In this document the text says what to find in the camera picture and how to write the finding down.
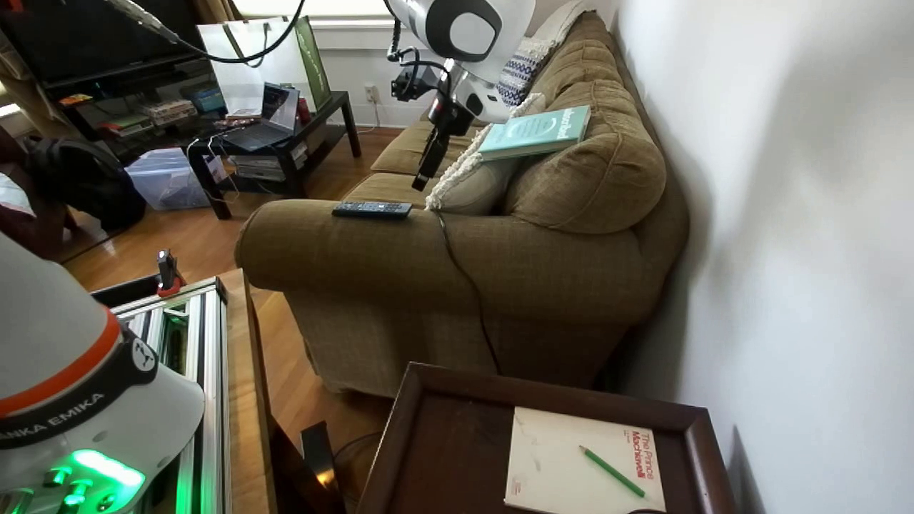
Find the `teal book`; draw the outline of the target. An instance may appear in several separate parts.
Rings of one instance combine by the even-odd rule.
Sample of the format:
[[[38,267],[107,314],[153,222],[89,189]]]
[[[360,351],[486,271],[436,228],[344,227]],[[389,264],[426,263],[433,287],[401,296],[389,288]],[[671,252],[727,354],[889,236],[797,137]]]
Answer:
[[[478,153],[495,161],[562,151],[584,139],[590,119],[588,105],[511,119],[492,126]]]

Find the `white cushion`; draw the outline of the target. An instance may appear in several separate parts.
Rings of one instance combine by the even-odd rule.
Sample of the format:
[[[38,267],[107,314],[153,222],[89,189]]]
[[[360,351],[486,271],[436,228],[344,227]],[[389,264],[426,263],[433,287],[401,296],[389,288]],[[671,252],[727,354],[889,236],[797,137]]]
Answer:
[[[594,10],[590,0],[569,0],[549,14],[530,39],[555,48],[567,39],[569,30],[581,14]]]

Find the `black television stand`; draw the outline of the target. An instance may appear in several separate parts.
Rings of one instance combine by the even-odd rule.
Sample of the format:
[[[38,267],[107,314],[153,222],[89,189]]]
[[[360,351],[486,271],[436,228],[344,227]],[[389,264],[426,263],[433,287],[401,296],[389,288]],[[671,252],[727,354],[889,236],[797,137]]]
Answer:
[[[41,85],[82,140],[127,163],[212,129],[226,105],[209,62],[160,61]]]

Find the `dark wooden side table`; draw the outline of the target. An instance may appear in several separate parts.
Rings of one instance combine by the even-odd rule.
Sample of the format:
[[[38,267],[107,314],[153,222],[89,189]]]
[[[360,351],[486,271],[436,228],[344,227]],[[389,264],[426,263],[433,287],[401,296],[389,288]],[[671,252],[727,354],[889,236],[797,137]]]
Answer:
[[[705,408],[411,363],[357,514],[532,514],[503,502],[516,406],[650,428],[667,510],[738,514]]]

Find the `window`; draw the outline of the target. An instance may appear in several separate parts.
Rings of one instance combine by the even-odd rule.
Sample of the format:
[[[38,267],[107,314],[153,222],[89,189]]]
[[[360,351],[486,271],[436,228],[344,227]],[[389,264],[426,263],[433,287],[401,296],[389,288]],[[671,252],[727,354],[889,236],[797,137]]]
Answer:
[[[301,0],[231,0],[249,19],[293,14]],[[317,19],[389,19],[384,0],[304,0],[301,13]]]

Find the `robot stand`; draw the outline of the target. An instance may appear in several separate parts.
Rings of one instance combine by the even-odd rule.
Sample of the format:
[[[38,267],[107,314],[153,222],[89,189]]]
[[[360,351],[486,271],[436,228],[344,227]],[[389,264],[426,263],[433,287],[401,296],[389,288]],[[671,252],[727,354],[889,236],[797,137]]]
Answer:
[[[94,296],[205,394],[195,436],[129,514],[278,514],[260,331],[241,270],[164,299],[149,276]]]

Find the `black coffee table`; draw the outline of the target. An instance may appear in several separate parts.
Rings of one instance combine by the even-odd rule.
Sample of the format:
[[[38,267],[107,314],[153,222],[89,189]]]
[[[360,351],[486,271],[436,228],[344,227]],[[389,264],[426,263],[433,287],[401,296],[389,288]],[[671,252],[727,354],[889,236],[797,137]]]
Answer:
[[[226,131],[197,136],[183,147],[218,219],[230,219],[233,215],[230,201],[224,196],[231,190],[305,198],[306,180],[340,140],[347,140],[353,158],[362,156],[351,102],[345,91],[333,91],[331,100],[311,113],[308,120],[297,121],[292,137],[271,146],[245,151],[221,140],[220,136]],[[276,183],[242,178],[236,173],[235,166],[229,163],[229,156],[277,156],[286,181]]]

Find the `stack of books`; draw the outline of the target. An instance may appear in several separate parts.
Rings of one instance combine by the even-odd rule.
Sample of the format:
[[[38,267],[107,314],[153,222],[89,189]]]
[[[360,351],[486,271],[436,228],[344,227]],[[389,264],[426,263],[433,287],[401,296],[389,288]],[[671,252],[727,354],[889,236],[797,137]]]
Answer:
[[[277,156],[229,156],[228,162],[235,166],[236,173],[242,178],[276,183],[286,181],[283,166]]]

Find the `blue white patterned pillow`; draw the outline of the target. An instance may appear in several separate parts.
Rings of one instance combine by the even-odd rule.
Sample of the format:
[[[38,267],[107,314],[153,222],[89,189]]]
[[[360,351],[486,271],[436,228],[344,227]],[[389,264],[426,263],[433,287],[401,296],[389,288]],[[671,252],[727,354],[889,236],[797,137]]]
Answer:
[[[497,90],[509,108],[522,104],[528,97],[538,73],[542,71],[553,48],[550,39],[524,38],[501,71]]]

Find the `black backpack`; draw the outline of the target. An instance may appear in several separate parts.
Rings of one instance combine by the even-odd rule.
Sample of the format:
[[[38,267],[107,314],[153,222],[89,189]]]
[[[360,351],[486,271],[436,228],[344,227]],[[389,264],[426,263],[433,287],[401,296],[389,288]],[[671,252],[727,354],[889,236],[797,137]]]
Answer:
[[[96,144],[71,138],[22,140],[26,171],[49,198],[87,213],[102,230],[120,231],[146,215],[146,199],[120,161]]]

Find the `clear plastic storage bin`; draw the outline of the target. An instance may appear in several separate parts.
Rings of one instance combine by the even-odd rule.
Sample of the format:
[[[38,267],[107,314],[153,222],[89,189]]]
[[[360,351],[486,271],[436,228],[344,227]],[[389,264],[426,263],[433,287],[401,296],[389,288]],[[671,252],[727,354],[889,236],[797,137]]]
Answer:
[[[157,211],[209,207],[208,196],[179,147],[148,151],[125,171],[134,188]]]

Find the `black television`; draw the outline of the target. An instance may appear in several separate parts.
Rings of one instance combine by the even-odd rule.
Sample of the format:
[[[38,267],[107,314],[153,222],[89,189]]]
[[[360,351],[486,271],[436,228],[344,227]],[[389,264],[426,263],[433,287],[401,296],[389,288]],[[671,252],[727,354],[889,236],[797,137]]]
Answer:
[[[19,0],[19,6],[19,11],[0,6],[0,32],[43,85],[195,58],[106,0]]]

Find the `white shopping bag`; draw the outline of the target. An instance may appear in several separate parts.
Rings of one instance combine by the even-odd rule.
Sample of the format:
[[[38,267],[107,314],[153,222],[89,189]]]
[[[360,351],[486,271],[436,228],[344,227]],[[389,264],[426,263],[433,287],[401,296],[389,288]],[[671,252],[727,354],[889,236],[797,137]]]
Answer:
[[[228,116],[251,117],[261,113],[266,84],[288,86],[300,91],[310,111],[317,111],[332,99],[326,71],[313,35],[310,20],[300,16],[228,21],[199,25],[204,49],[214,56],[254,55],[267,49],[290,29],[277,49],[248,63],[212,62]]]

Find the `green pencil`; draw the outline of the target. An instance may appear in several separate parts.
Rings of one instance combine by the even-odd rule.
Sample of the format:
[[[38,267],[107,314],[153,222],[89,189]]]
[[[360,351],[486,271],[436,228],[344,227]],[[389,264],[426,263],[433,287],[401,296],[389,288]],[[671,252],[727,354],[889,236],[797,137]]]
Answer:
[[[603,471],[607,472],[608,475],[613,476],[615,480],[620,482],[624,488],[628,489],[631,493],[636,495],[636,497],[646,497],[646,492],[641,487],[639,487],[639,485],[636,485],[636,483],[627,478],[627,476],[621,474],[620,471],[617,471],[616,468],[608,464],[608,462],[597,455],[597,453],[592,452],[590,448],[580,445],[578,449],[581,450],[585,458],[591,460],[591,462],[594,462],[595,465],[597,465],[600,469],[603,469]]]

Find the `black remote control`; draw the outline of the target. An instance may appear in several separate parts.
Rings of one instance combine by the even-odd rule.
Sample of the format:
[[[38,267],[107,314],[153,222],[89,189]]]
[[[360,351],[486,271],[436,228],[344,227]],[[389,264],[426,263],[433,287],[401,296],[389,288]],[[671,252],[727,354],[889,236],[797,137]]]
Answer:
[[[411,203],[394,202],[340,202],[332,210],[333,217],[364,219],[399,219],[408,218],[413,206]]]

